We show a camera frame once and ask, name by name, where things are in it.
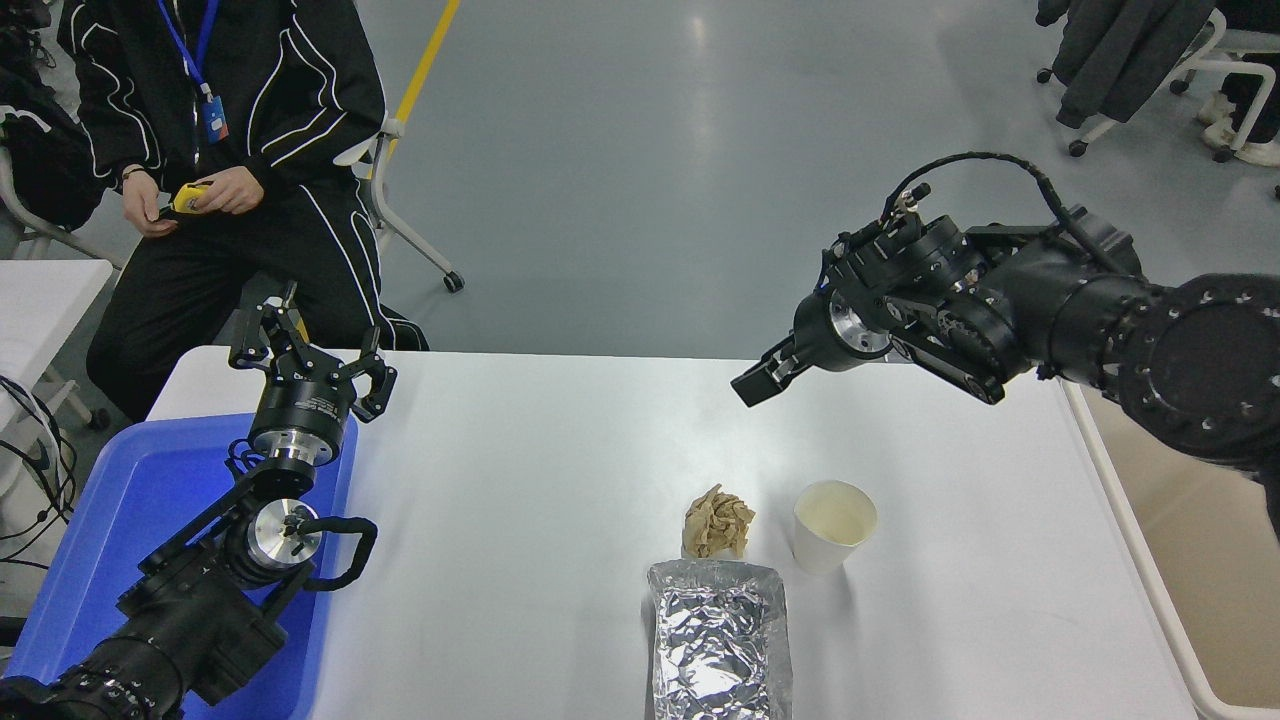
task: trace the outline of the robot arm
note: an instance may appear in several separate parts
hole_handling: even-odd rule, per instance
[[[1057,220],[960,232],[916,211],[928,169],[969,158],[1037,177]],[[1133,238],[1065,210],[1030,164],[995,154],[931,163],[882,218],[823,251],[792,332],[732,384],[746,405],[817,366],[847,370],[890,350],[987,404],[1036,368],[1117,402],[1157,439],[1267,487],[1280,532],[1280,277],[1201,275],[1180,287],[1142,277]]]
[[[292,306],[259,307],[232,348],[233,368],[266,373],[252,429],[232,443],[232,488],[140,565],[118,607],[128,618],[54,683],[0,680],[0,717],[170,720],[188,691],[209,705],[244,687],[284,646],[276,618],[298,592],[326,592],[360,577],[378,536],[364,518],[319,518],[300,498],[315,469],[338,457],[348,413],[369,421],[387,406],[396,370],[370,329],[360,359],[343,365],[315,347]],[[369,374],[357,398],[352,379]],[[252,451],[236,455],[247,442]],[[351,568],[315,578],[323,533],[358,534]],[[271,591],[255,605],[243,591]]]

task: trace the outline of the paper cup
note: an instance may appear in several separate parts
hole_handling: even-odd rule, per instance
[[[792,509],[791,553],[800,568],[824,575],[840,568],[855,547],[876,532],[876,503],[867,493],[840,480],[806,487]]]

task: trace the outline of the aluminum foil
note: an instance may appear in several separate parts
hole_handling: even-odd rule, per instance
[[[724,560],[649,568],[657,720],[790,720],[782,578]]]

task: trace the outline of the hand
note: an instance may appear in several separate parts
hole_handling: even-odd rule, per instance
[[[207,182],[209,190],[192,202],[196,213],[230,213],[243,215],[262,201],[262,186],[244,165],[214,173],[200,182]]]
[[[160,208],[156,199],[160,197],[160,188],[146,170],[129,173],[120,187],[120,195],[124,197],[124,219],[129,220],[142,237],[164,237],[178,228],[178,223],[173,220],[157,219]]]

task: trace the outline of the white table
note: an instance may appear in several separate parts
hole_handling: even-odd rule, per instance
[[[0,375],[35,386],[110,277],[106,260],[0,260]],[[17,411],[0,393],[0,428]]]
[[[381,532],[315,719],[644,716],[645,570],[714,483],[786,583],[797,719],[1196,717],[1056,383],[987,407],[870,365],[748,410],[736,360],[388,355],[347,507]],[[262,375],[225,363],[192,351],[152,419],[252,411]],[[786,537],[820,478],[881,527],[812,577]]]

